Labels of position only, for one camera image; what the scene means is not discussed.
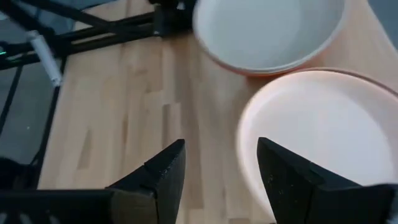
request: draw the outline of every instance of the butcher block countertop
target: butcher block countertop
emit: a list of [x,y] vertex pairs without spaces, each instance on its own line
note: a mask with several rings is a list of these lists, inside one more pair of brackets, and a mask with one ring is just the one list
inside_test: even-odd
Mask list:
[[[307,66],[354,70],[398,90],[395,48],[368,2],[351,2],[338,38]],[[146,0],[118,0],[89,12],[118,20],[152,8]],[[191,34],[73,55],[39,188],[103,188],[184,138],[187,169],[177,223],[268,223],[239,172],[234,135],[248,99],[271,80],[219,67]]]

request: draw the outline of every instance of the wood grain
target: wood grain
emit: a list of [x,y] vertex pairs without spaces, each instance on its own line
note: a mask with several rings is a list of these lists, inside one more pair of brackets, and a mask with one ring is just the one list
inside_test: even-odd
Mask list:
[[[356,70],[398,90],[395,48],[368,3],[352,3],[341,34],[307,67]],[[145,0],[118,0],[90,13],[116,20],[150,10]],[[74,55],[40,188],[103,188],[185,138],[187,171],[177,223],[269,223],[239,172],[234,134],[244,105],[270,80],[217,66],[192,35]]]

